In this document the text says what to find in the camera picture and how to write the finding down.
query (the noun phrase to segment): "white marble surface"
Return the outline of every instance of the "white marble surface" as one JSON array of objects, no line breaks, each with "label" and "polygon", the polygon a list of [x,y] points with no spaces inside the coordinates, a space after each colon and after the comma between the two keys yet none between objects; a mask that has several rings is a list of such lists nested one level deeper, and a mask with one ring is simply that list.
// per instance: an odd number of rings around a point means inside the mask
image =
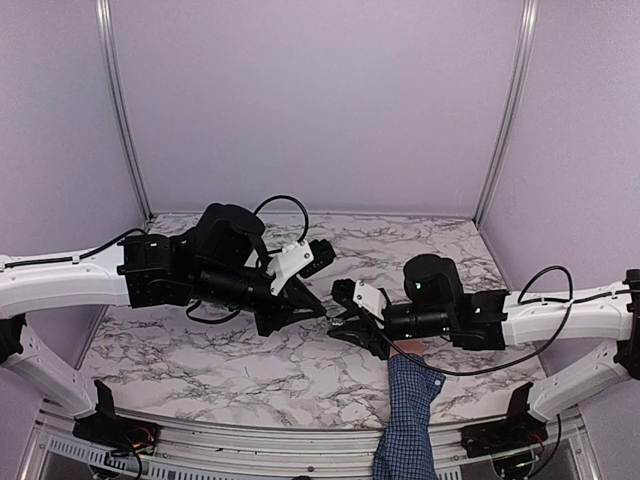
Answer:
[{"label": "white marble surface", "polygon": [[[297,238],[297,215],[265,215],[267,246]],[[194,215],[163,215],[154,232],[175,234],[195,225]],[[453,258],[466,289],[502,286],[471,222],[409,217],[312,215],[309,239],[327,238],[335,263],[309,279],[330,308],[331,284],[362,278],[404,298],[402,266],[420,253]],[[207,313],[220,312],[207,307]],[[326,336],[327,319],[307,320],[269,338],[242,314],[220,326],[189,321],[184,309],[111,309],[84,361],[85,374],[103,379],[120,407],[183,419],[267,427],[370,428],[389,415],[386,363],[368,351]],[[428,363],[474,370],[531,351],[465,352],[444,340],[428,341]],[[537,359],[491,375],[449,377],[433,406],[433,422],[503,414],[522,382],[544,377]]]}]

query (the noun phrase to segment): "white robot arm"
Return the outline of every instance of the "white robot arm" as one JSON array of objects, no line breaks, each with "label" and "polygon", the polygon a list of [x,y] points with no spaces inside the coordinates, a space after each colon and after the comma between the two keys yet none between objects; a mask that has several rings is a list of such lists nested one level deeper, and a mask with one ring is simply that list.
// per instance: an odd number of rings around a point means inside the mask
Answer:
[{"label": "white robot arm", "polygon": [[[411,303],[391,304],[384,290],[363,281],[335,282],[333,298],[347,310],[340,316],[344,323],[329,335],[380,358],[388,358],[395,340],[440,335],[466,350],[550,344],[558,338],[604,339],[565,370],[515,390],[505,420],[465,427],[462,445],[470,457],[527,446],[536,435],[546,439],[546,422],[563,410],[615,384],[640,380],[640,270],[629,270],[624,282],[549,294],[465,294],[455,263],[435,255],[415,257],[404,273]],[[486,370],[441,372],[470,376]]]},{"label": "white robot arm", "polygon": [[[117,417],[108,387],[51,351],[26,324],[26,314],[75,305],[187,306],[198,300],[254,312],[263,336],[324,315],[320,300],[297,275],[307,278],[330,264],[331,245],[301,240],[271,257],[261,239],[264,228],[241,207],[213,204],[196,227],[179,236],[127,236],[129,231],[89,251],[0,255],[0,366],[64,407],[76,419],[76,436],[121,444],[123,433],[139,423]],[[264,268],[245,266],[254,250]]]}]

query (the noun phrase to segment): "person's arm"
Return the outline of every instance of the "person's arm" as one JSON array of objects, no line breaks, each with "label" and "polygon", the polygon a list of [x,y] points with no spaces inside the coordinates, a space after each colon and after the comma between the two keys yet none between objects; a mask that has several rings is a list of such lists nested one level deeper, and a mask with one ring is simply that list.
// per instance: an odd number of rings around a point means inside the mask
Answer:
[{"label": "person's arm", "polygon": [[[397,345],[424,364],[421,340],[405,340]],[[374,458],[374,480],[438,480],[428,428],[430,405],[442,390],[444,380],[444,375],[419,367],[392,351],[391,418]]]}]

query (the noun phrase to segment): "lavender wall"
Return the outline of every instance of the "lavender wall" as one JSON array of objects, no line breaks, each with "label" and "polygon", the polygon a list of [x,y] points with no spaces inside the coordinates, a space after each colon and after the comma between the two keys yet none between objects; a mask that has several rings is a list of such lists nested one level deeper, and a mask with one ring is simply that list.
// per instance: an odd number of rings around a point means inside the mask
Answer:
[{"label": "lavender wall", "polygon": [[473,214],[523,2],[114,1],[154,208]]},{"label": "lavender wall", "polygon": [[[95,2],[0,3],[0,251],[101,243],[139,225],[95,17]],[[96,307],[29,322],[75,361]],[[0,371],[0,478],[15,478],[41,396]]]},{"label": "lavender wall", "polygon": [[[515,288],[561,263],[578,287],[640,267],[638,2],[541,2],[526,91],[483,227]],[[541,288],[564,288],[561,277]],[[584,353],[563,342],[557,369]],[[637,478],[640,383],[581,405],[604,478]]]}]

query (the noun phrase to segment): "cable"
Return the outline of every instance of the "cable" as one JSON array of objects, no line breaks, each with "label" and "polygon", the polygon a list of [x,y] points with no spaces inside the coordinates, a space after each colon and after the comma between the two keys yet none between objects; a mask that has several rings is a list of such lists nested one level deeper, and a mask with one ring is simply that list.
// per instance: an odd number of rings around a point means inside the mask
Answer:
[{"label": "cable", "polygon": [[137,432],[138,430],[145,432],[147,434],[147,440],[150,441],[150,442],[153,442],[153,435],[151,435],[151,432],[149,430],[147,430],[144,427],[138,427],[138,428],[134,429],[133,431]]},{"label": "cable", "polygon": [[231,312],[226,317],[218,318],[215,320],[207,320],[206,318],[199,318],[199,317],[194,317],[190,315],[190,313],[193,312],[200,305],[202,305],[202,300],[196,300],[196,303],[194,303],[189,308],[187,308],[185,313],[187,314],[187,317],[190,320],[193,320],[194,322],[198,322],[198,323],[204,323],[205,325],[222,325],[223,323],[227,323],[228,321],[233,320],[238,315],[240,315],[240,310],[236,310],[234,312]]},{"label": "cable", "polygon": [[558,415],[556,418],[558,419],[558,440],[556,440],[556,445],[555,447],[553,447],[553,450],[551,451],[547,459],[544,461],[544,463],[540,466],[540,468],[538,468],[538,470],[536,470],[531,475],[529,475],[528,477],[529,479],[537,477],[540,474],[540,472],[542,472],[545,468],[547,468],[547,466],[551,463],[551,460],[553,460],[556,453],[558,453],[558,450],[560,449],[560,443],[562,442],[562,419],[560,418],[560,415]]},{"label": "cable", "polygon": [[[104,245],[101,245],[98,248],[94,248],[93,250],[89,250],[88,252],[83,253],[82,255],[79,256],[79,258],[80,258],[80,260],[84,260],[86,258],[93,257],[94,255],[97,255],[98,253],[106,250],[110,246],[112,246],[112,245],[116,244],[117,242],[119,242],[120,240],[122,240],[124,237],[126,237],[126,236],[128,236],[128,235],[130,235],[131,233],[134,233],[134,232],[142,233],[143,235],[147,234],[147,232],[145,232],[141,228],[132,228],[130,230],[127,230],[124,233],[121,233],[117,237],[109,240]],[[53,258],[38,258],[38,259],[35,259],[35,260],[22,260],[22,261],[19,261],[19,262],[7,263],[7,264],[5,264],[4,267],[5,268],[16,268],[16,267],[26,267],[26,266],[29,266],[29,265],[48,265],[50,263],[65,263],[65,262],[73,262],[73,257],[66,256],[66,257],[53,257]]]},{"label": "cable", "polygon": [[378,325],[376,324],[375,320],[373,320],[370,317],[369,312],[367,312],[366,310],[361,310],[361,311],[364,314],[364,318],[367,320],[367,322],[369,322],[369,324],[374,329],[374,331],[377,332],[378,335],[380,335],[380,337],[386,343],[388,343],[390,347],[395,349],[400,355],[402,355],[404,358],[409,360],[411,363],[415,363],[416,365],[420,366],[421,368],[426,368],[427,370],[432,370],[434,372],[442,373],[444,375],[449,375],[451,377],[473,377],[473,376],[476,376],[476,375],[484,375],[484,374],[487,374],[487,373],[494,373],[494,372],[497,372],[497,371],[500,371],[500,370],[504,370],[506,368],[513,367],[515,365],[519,365],[519,364],[521,364],[523,362],[526,362],[527,360],[530,360],[530,359],[540,355],[547,348],[549,348],[551,346],[551,344],[562,333],[562,330],[564,329],[565,325],[567,324],[567,321],[569,321],[569,316],[571,315],[571,307],[573,306],[573,278],[571,277],[571,273],[569,272],[569,270],[567,270],[565,267],[562,267],[560,265],[553,265],[551,267],[547,267],[544,270],[541,270],[540,272],[538,272],[536,275],[534,275],[534,277],[531,280],[529,280],[527,285],[524,287],[524,290],[522,291],[522,293],[518,297],[518,302],[520,302],[522,300],[523,295],[527,292],[527,290],[529,288],[531,288],[531,286],[534,284],[534,282],[536,280],[538,280],[543,275],[545,275],[545,274],[547,274],[549,272],[555,271],[555,270],[559,270],[559,271],[563,272],[566,275],[567,281],[569,283],[569,298],[566,299],[566,302],[568,303],[567,311],[565,312],[564,318],[562,319],[562,322],[560,323],[560,326],[558,327],[558,329],[551,336],[551,338],[549,338],[549,340],[547,340],[547,342],[542,347],[537,349],[535,352],[532,352],[532,353],[530,353],[528,355],[525,355],[524,357],[521,357],[521,358],[519,358],[517,360],[513,360],[511,362],[507,362],[507,363],[502,364],[502,365],[497,365],[495,367],[485,368],[485,369],[482,369],[482,370],[476,370],[476,371],[472,371],[472,372],[455,372],[455,371],[452,371],[452,370],[444,370],[442,368],[432,367],[432,366],[427,365],[425,363],[421,363],[421,362],[417,361],[415,358],[407,355],[406,352],[404,352],[392,340],[390,340],[389,337],[387,337],[383,333],[383,331],[380,328],[378,328]]},{"label": "cable", "polygon": [[[264,202],[258,205],[258,207],[253,211],[253,214],[257,215],[260,212],[260,210],[262,210],[266,205],[276,200],[288,200],[290,202],[295,203],[298,206],[298,208],[300,208],[300,211],[302,212],[302,216],[304,217],[304,229],[302,230],[302,234],[300,234],[300,237],[298,238],[298,242],[302,242],[307,237],[307,233],[309,232],[309,213],[307,212],[307,209],[304,207],[302,202],[297,198],[292,197],[291,195],[274,195],[273,197],[267,198]],[[269,254],[278,253],[280,251],[281,249],[272,250],[269,252]]]},{"label": "cable", "polygon": [[540,453],[538,454],[538,456],[540,458],[542,458],[542,455],[544,455],[544,451],[545,451],[544,442],[540,438],[540,435],[538,435],[537,433],[533,435],[533,438],[535,438],[538,441],[538,443],[540,444],[541,450],[540,450]]},{"label": "cable", "polygon": [[[640,290],[618,290],[615,292],[602,292],[596,295],[591,295],[590,297],[576,298],[573,303],[587,303],[592,302],[593,300],[598,300],[599,298],[607,298],[607,297],[615,297],[617,295],[622,295],[625,293],[640,293]],[[530,305],[532,303],[547,303],[547,302],[555,302],[555,303],[567,303],[569,300],[566,298],[555,298],[555,297],[536,297],[529,298],[527,300],[523,300],[519,302],[520,305]]]},{"label": "cable", "polygon": [[[133,454],[134,458],[138,462],[138,473],[136,474],[136,477],[135,477],[134,480],[140,480],[140,478],[142,477],[142,471],[143,471],[142,459],[140,458],[140,454],[136,451],[136,449],[133,447],[133,445],[128,440],[127,440],[127,442],[112,442],[112,443],[118,445],[121,448],[124,448],[126,450],[126,453],[120,453],[120,450],[112,450],[110,452],[107,452],[111,457],[118,458],[118,457],[125,456],[125,454],[127,456]],[[91,471],[92,474],[94,474],[94,475],[95,474],[107,475],[107,478],[109,478],[111,480],[119,479],[126,472],[126,470],[123,470],[122,472],[118,473],[116,476],[111,476],[110,474],[112,474],[114,472],[111,472],[109,470],[100,469],[100,467],[97,467],[99,471],[96,471],[96,470],[94,470],[94,467],[92,467],[90,464],[87,464],[87,465],[89,466],[89,470]]]}]

